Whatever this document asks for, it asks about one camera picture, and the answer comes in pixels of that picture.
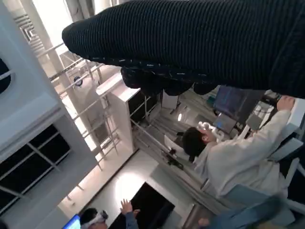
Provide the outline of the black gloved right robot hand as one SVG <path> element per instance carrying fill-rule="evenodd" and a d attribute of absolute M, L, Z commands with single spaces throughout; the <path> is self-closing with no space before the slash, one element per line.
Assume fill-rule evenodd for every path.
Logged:
<path fill-rule="evenodd" d="M 133 0 L 62 31 L 72 53 L 119 66 L 150 96 L 219 85 L 305 96 L 302 0 Z"/>

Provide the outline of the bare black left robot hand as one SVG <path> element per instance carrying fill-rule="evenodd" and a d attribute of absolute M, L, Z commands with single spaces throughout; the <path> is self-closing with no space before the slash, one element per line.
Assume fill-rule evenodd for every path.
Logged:
<path fill-rule="evenodd" d="M 276 226 L 287 226 L 295 217 L 280 195 L 239 209 L 229 210 L 209 220 L 206 229 L 255 229 L 271 222 Z"/>

